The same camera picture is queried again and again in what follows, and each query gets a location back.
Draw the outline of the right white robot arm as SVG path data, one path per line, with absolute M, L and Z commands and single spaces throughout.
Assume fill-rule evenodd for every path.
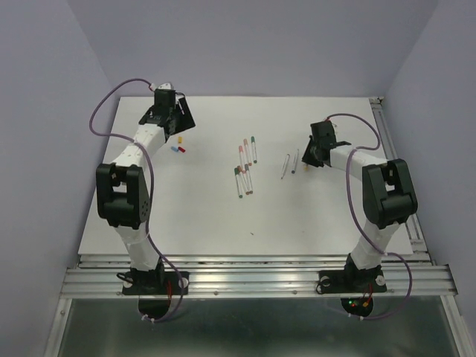
M 345 172 L 347 201 L 361 237 L 350 253 L 353 266 L 343 270 L 342 281 L 348 289 L 359 290 L 369 281 L 367 270 L 381 265 L 383 256 L 389 255 L 387 247 L 393 235 L 417 211 L 411 174 L 402 159 L 378 158 L 369 153 L 370 147 L 338 141 L 328 120 L 313 123 L 311 130 L 302 162 Z M 353 207 L 351 178 L 361 182 L 364 225 L 358 223 Z

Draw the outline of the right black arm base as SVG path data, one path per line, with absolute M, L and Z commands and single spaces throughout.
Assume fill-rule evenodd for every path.
M 367 318 L 373 311 L 374 293 L 387 291 L 382 266 L 357 268 L 350 255 L 340 270 L 327 269 L 318 272 L 316 292 L 320 295 L 348 294 L 342 297 L 341 305 L 348 314 Z

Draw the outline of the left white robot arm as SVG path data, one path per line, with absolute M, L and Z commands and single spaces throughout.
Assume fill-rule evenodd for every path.
M 171 83 L 152 85 L 153 105 L 138 122 L 132 138 L 118 135 L 128 142 L 110 163 L 96 169 L 97 212 L 122 239 L 131 260 L 131 270 L 141 271 L 140 284 L 150 293 L 165 286 L 165 274 L 157 269 L 161 257 L 147 233 L 152 211 L 152 184 L 145 171 L 152 165 L 152 156 L 171 136 L 192 129 L 193 116 L 185 95 Z

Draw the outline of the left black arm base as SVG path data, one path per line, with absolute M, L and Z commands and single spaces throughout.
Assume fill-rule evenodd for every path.
M 122 294 L 138 297 L 138 311 L 145 321 L 157 323 L 171 319 L 173 298 L 181 299 L 188 294 L 190 272 L 166 271 L 163 260 L 149 271 L 130 268 L 116 277 L 122 282 Z

